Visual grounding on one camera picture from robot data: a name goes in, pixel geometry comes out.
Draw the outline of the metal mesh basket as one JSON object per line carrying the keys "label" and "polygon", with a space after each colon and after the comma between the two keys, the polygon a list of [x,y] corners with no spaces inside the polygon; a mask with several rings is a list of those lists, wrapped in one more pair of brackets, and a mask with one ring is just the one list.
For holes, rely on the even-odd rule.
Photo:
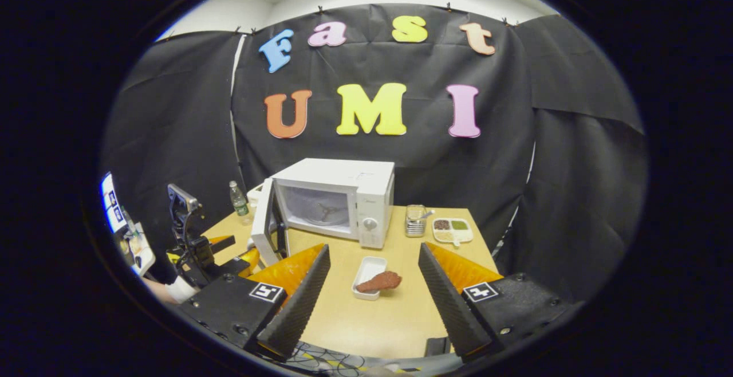
{"label": "metal mesh basket", "polygon": [[424,205],[408,205],[405,210],[405,235],[421,238],[427,224],[427,208]]}

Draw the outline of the white microwave oven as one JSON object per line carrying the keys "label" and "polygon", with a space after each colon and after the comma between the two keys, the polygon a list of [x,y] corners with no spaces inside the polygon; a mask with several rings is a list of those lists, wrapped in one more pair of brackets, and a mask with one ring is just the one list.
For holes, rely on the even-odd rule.
{"label": "white microwave oven", "polygon": [[395,204],[395,164],[306,158],[266,178],[251,226],[264,267],[290,255],[288,229],[382,249]]}

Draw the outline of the brown meat piece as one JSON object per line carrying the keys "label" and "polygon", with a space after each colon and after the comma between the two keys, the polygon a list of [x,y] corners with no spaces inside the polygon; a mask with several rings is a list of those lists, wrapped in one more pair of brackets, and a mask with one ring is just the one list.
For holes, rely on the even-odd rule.
{"label": "brown meat piece", "polygon": [[396,272],[382,272],[355,286],[359,293],[376,293],[382,290],[393,290],[400,286],[403,278]]}

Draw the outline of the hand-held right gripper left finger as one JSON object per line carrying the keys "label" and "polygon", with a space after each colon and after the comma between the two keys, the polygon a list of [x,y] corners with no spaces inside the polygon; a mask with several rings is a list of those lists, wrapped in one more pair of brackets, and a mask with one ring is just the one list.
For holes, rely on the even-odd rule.
{"label": "hand-held right gripper left finger", "polygon": [[308,325],[329,270],[329,246],[318,244],[247,278],[225,274],[178,310],[231,346],[284,362]]}

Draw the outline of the white rectangular tray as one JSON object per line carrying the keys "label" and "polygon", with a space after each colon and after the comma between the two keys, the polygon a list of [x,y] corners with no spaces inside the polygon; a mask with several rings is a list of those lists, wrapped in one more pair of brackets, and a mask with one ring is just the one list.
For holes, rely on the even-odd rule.
{"label": "white rectangular tray", "polygon": [[357,289],[358,285],[363,282],[369,281],[374,276],[383,273],[387,270],[388,262],[385,258],[366,256],[361,260],[355,278],[352,283],[352,293],[357,299],[374,301],[379,299],[381,291],[374,290],[372,292],[360,292]]}

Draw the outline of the white toaster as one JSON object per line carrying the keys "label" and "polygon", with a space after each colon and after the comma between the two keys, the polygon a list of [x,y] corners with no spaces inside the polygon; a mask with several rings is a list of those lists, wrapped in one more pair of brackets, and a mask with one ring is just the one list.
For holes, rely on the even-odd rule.
{"label": "white toaster", "polygon": [[267,206],[272,197],[272,185],[272,179],[266,178],[259,186],[253,187],[247,192],[249,203],[255,207]]}

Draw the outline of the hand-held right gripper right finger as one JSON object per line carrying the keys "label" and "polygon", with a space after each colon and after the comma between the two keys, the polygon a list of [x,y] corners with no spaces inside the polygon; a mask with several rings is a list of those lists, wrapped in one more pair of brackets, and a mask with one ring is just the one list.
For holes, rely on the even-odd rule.
{"label": "hand-held right gripper right finger", "polygon": [[500,276],[431,243],[421,244],[418,266],[463,362],[523,347],[584,306],[525,273]]}

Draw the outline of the clear plastic water bottle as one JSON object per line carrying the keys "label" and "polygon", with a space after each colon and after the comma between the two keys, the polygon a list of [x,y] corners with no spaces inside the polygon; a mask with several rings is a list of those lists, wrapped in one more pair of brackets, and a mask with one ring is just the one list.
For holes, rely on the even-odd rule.
{"label": "clear plastic water bottle", "polygon": [[250,215],[248,201],[240,186],[234,180],[228,182],[228,196],[238,216],[246,218]]}

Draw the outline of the white divided snack dish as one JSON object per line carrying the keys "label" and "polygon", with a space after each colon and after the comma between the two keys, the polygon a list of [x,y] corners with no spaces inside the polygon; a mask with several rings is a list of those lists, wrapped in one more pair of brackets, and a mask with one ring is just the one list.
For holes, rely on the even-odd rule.
{"label": "white divided snack dish", "polygon": [[438,243],[451,244],[458,248],[474,239],[474,231],[463,218],[437,218],[432,221],[433,238]]}

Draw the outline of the white panel with blue labels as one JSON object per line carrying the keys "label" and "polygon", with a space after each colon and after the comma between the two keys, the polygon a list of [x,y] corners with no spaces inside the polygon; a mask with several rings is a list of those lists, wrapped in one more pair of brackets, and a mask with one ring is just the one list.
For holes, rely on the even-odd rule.
{"label": "white panel with blue labels", "polygon": [[120,203],[113,175],[108,172],[100,181],[100,196],[107,216],[112,241],[125,263],[140,277],[144,277],[156,262],[141,223],[133,221]]}

